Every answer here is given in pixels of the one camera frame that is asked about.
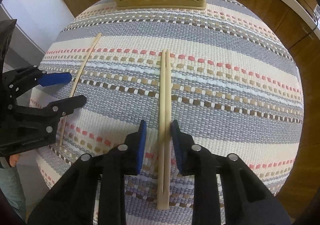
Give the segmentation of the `person's left hand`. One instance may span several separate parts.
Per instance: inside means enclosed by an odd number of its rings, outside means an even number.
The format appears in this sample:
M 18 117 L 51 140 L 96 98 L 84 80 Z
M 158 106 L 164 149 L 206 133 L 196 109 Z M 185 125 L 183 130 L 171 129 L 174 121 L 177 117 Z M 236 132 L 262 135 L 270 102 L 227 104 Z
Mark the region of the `person's left hand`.
M 11 155 L 9 157 L 9 164 L 13 168 L 17 165 L 18 160 L 20 159 L 20 154 Z

